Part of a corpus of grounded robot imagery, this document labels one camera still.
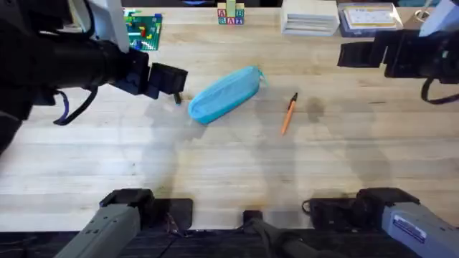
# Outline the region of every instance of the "orange pencil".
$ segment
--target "orange pencil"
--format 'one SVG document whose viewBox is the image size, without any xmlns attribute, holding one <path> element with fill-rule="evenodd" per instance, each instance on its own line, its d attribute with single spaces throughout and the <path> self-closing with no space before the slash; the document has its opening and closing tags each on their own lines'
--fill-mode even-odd
<svg viewBox="0 0 459 258">
<path fill-rule="evenodd" d="M 287 112 L 287 115 L 285 115 L 284 124 L 282 125 L 282 129 L 280 130 L 280 133 L 282 133 L 282 135 L 285 134 L 288 128 L 288 124 L 290 123 L 290 119 L 292 119 L 293 109 L 295 108 L 297 97 L 298 97 L 298 92 L 296 92 L 294 96 L 292 97 L 292 99 L 290 100 L 290 104 L 288 106 L 288 112 Z"/>
</svg>

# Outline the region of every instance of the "cable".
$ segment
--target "cable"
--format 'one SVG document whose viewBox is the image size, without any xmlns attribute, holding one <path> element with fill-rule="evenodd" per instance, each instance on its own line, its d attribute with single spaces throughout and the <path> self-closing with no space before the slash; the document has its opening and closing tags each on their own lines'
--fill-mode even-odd
<svg viewBox="0 0 459 258">
<path fill-rule="evenodd" d="M 310 199 L 307 199 L 307 200 L 305 200 L 305 201 L 301 204 L 301 210 L 303 210 L 303 213 L 306 214 L 307 216 L 310 216 L 310 215 L 311 215 L 311 212 L 308 211 L 304 206 L 305 206 L 306 204 L 309 204 L 309 201 L 310 201 Z"/>
<path fill-rule="evenodd" d="M 59 36 L 67 37 L 69 39 L 89 39 L 94 35 L 95 32 L 95 22 L 94 22 L 94 13 L 93 10 L 91 9 L 91 6 L 89 4 L 88 0 L 83 0 L 85 3 L 87 13 L 89 15 L 89 20 L 90 20 L 90 28 L 86 32 L 81 32 L 81 33 L 74 33 L 74 32 L 61 32 L 58 30 L 52 31 L 52 33 L 55 33 Z"/>
<path fill-rule="evenodd" d="M 429 77 L 425 80 L 424 85 L 422 86 L 422 89 L 421 89 L 421 99 L 422 100 L 430 104 L 433 104 L 433 105 L 441 105 L 441 104 L 451 103 L 451 102 L 455 102 L 459 100 L 459 94 L 430 100 L 429 99 L 429 89 L 434 79 L 435 78 L 433 77 Z"/>
<path fill-rule="evenodd" d="M 172 244 L 174 244 L 175 241 L 177 241 L 177 239 L 178 239 L 178 237 L 176 237 L 175 239 L 171 240 L 169 242 L 169 244 L 167 245 L 167 247 L 164 248 L 163 251 L 156 258 L 161 258 L 167 252 L 167 250 L 169 250 L 169 248 L 171 248 Z"/>
<path fill-rule="evenodd" d="M 98 86 L 93 86 L 92 89 L 90 89 L 91 93 L 89 94 L 89 96 L 87 97 L 87 99 L 84 101 L 83 104 L 81 104 L 80 107 L 78 107 L 75 111 L 73 111 L 72 114 L 70 114 L 69 116 L 67 117 L 61 117 L 59 119 L 57 119 L 56 121 L 54 121 L 53 123 L 55 125 L 68 125 L 69 123 L 71 123 L 75 118 L 78 117 L 78 115 L 81 115 L 81 113 L 83 113 L 87 107 L 89 107 L 89 105 L 91 105 L 91 103 L 93 102 L 93 100 L 95 99 L 95 96 L 97 96 L 98 94 Z"/>
</svg>

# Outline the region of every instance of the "wooden table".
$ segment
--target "wooden table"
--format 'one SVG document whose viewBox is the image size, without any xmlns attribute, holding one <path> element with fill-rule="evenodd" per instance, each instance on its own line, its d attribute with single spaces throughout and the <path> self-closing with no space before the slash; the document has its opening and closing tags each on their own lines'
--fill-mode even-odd
<svg viewBox="0 0 459 258">
<path fill-rule="evenodd" d="M 404 20 L 413 11 L 401 9 Z M 278 9 L 247 9 L 242 27 L 217 25 L 214 9 L 143 10 L 154 12 L 165 18 L 151 61 L 189 71 L 185 97 L 247 65 L 270 85 L 208 126 L 189 118 L 189 101 L 107 85 L 67 127 L 52 124 L 61 104 L 36 107 L 1 157 L 0 231 L 80 230 L 104 196 L 135 187 L 192 198 L 195 229 L 232 228 L 245 209 L 276 226 L 308 226 L 304 199 L 372 186 L 402 188 L 459 224 L 459 103 L 421 101 L 422 80 L 337 67 L 340 43 L 355 39 L 282 35 Z M 67 92 L 72 109 L 87 96 Z"/>
</svg>

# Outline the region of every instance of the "blue pencil case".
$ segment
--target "blue pencil case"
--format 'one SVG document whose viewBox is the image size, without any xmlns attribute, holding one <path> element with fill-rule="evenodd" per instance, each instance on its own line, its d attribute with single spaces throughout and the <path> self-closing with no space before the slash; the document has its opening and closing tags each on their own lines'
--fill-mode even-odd
<svg viewBox="0 0 459 258">
<path fill-rule="evenodd" d="M 217 80 L 189 103 L 189 116 L 203 124 L 216 120 L 255 95 L 260 76 L 258 67 L 249 66 Z"/>
</svg>

